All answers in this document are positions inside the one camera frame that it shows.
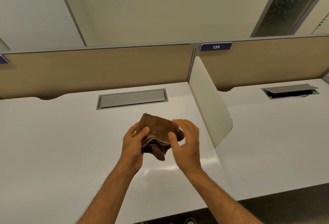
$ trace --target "tan fabric panel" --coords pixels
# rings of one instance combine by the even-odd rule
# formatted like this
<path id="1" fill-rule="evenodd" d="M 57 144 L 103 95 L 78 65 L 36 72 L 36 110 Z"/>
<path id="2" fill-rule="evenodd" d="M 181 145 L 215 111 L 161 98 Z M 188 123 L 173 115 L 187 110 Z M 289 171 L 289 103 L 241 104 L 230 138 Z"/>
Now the tan fabric panel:
<path id="1" fill-rule="evenodd" d="M 5 55 L 0 97 L 54 98 L 66 93 L 186 82 L 193 45 Z"/>
<path id="2" fill-rule="evenodd" d="M 236 86 L 321 78 L 329 68 L 329 37 L 233 42 L 230 50 L 197 47 L 219 90 Z"/>

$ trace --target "dark floor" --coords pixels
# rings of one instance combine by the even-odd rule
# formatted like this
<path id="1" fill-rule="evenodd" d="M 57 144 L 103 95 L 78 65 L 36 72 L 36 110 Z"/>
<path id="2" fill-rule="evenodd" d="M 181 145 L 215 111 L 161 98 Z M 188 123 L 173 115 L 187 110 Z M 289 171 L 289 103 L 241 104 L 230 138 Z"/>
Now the dark floor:
<path id="1" fill-rule="evenodd" d="M 329 224 L 329 183 L 240 201 L 265 224 Z M 184 224 L 193 217 L 198 224 L 216 224 L 209 209 L 148 221 L 148 224 Z"/>

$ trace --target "desk surface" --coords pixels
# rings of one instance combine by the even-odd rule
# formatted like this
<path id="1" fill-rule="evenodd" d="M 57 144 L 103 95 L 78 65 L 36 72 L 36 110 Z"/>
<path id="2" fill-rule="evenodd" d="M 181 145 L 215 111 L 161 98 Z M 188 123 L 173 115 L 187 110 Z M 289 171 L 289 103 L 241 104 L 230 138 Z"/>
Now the desk surface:
<path id="1" fill-rule="evenodd" d="M 270 100 L 261 88 L 309 83 L 319 95 Z M 220 92 L 233 130 L 216 148 L 236 200 L 329 182 L 329 85 L 321 79 Z"/>
<path id="2" fill-rule="evenodd" d="M 169 102 L 96 110 L 98 95 L 166 88 Z M 201 164 L 230 187 L 187 83 L 0 100 L 0 222 L 75 223 L 121 154 L 122 138 L 143 113 L 186 118 L 200 128 Z M 117 223 L 130 224 L 206 207 L 172 151 L 145 154 Z"/>

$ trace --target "folded brown towel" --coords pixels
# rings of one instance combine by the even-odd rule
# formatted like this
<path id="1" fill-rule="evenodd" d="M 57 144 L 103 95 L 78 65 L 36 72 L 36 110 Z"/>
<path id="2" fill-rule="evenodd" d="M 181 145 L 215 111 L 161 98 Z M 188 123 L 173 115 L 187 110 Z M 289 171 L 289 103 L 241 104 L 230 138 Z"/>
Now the folded brown towel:
<path id="1" fill-rule="evenodd" d="M 150 133 L 142 140 L 142 152 L 151 153 L 160 161 L 165 160 L 165 154 L 171 148 L 168 139 L 169 132 L 174 132 L 178 141 L 184 139 L 183 131 L 173 121 L 147 113 L 144 113 L 140 119 L 135 135 L 146 126 L 150 128 Z"/>

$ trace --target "forearm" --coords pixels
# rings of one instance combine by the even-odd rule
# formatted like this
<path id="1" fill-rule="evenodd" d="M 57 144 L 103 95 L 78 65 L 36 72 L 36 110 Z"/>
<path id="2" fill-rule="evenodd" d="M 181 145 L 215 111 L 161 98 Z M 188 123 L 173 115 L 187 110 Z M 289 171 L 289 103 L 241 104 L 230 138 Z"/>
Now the forearm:
<path id="1" fill-rule="evenodd" d="M 133 176 L 119 161 L 77 224 L 114 224 Z"/>
<path id="2" fill-rule="evenodd" d="M 186 174 L 219 224 L 261 224 L 261 222 L 222 190 L 204 171 Z"/>

